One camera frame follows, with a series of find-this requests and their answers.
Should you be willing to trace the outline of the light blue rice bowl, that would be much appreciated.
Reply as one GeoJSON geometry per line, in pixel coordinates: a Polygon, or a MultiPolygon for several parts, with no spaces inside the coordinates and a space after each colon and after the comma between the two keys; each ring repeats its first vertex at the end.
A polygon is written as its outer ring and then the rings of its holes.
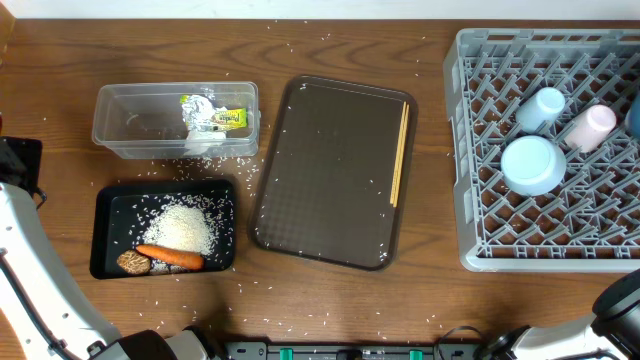
{"type": "Polygon", "coordinates": [[[529,135],[514,140],[504,149],[500,166],[511,191],[538,196],[561,183],[567,162],[557,145],[546,138],[529,135]]]}

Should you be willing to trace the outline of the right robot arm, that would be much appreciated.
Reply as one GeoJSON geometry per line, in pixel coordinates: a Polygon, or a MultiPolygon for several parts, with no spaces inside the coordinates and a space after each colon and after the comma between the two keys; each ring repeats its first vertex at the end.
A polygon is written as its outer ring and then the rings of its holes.
{"type": "Polygon", "coordinates": [[[603,291],[590,315],[555,327],[518,328],[477,350],[474,357],[639,360],[639,272],[603,291]]]}

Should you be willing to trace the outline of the light blue plastic cup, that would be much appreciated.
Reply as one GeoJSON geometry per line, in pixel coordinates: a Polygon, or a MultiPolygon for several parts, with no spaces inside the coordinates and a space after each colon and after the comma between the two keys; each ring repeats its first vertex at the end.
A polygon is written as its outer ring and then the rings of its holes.
{"type": "Polygon", "coordinates": [[[535,133],[540,126],[554,122],[565,105],[565,97],[559,90],[545,87],[518,108],[515,120],[524,132],[535,133]]]}

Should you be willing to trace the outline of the white paper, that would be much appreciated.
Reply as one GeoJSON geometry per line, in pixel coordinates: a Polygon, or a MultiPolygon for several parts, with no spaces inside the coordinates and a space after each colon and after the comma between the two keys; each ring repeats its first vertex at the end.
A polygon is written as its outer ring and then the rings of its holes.
{"type": "Polygon", "coordinates": [[[191,130],[185,140],[185,156],[196,157],[208,151],[218,142],[227,138],[225,132],[207,132],[191,130]]]}

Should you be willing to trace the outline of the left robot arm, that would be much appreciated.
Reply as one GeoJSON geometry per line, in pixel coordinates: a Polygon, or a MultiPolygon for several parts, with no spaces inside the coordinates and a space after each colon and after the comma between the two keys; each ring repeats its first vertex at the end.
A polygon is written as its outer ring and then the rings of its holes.
{"type": "Polygon", "coordinates": [[[206,339],[189,327],[165,339],[153,330],[122,336],[89,302],[22,188],[1,185],[1,310],[28,359],[206,360],[206,339]]]}

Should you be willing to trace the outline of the brown food scrap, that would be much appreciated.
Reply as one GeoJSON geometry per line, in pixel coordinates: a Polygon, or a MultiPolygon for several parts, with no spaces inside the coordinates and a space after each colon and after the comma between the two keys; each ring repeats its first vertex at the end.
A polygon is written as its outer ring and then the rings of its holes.
{"type": "Polygon", "coordinates": [[[135,250],[127,250],[118,256],[117,265],[130,275],[143,275],[151,270],[151,261],[135,250]]]}

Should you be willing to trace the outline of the dark blue plate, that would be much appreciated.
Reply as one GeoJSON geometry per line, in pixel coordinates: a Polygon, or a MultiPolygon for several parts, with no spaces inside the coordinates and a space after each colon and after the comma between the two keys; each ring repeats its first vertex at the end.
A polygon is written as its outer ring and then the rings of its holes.
{"type": "Polygon", "coordinates": [[[637,95],[626,114],[625,128],[636,139],[640,139],[640,95],[637,95]]]}

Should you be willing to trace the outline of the yellow green wrapper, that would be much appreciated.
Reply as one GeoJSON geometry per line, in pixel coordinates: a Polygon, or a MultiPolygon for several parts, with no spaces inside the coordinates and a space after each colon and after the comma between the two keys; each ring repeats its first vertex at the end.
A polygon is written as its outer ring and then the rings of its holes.
{"type": "Polygon", "coordinates": [[[248,127],[248,113],[245,108],[216,108],[201,95],[180,97],[182,119],[189,131],[226,132],[248,127]]]}

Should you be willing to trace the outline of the white plastic cup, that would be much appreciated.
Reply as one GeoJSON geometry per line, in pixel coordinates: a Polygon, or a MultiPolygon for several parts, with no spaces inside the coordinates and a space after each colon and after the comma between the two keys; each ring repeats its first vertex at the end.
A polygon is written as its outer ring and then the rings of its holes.
{"type": "Polygon", "coordinates": [[[571,149],[595,150],[617,125],[615,113],[605,105],[593,105],[574,120],[575,127],[565,137],[571,149]]]}

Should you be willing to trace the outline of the orange carrot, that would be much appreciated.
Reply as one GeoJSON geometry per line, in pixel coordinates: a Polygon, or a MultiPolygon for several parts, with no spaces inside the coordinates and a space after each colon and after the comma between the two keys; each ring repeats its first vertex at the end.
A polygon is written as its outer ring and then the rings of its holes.
{"type": "Polygon", "coordinates": [[[205,260],[199,253],[175,250],[155,245],[139,245],[136,250],[148,257],[176,265],[188,270],[199,271],[204,268],[205,260]]]}

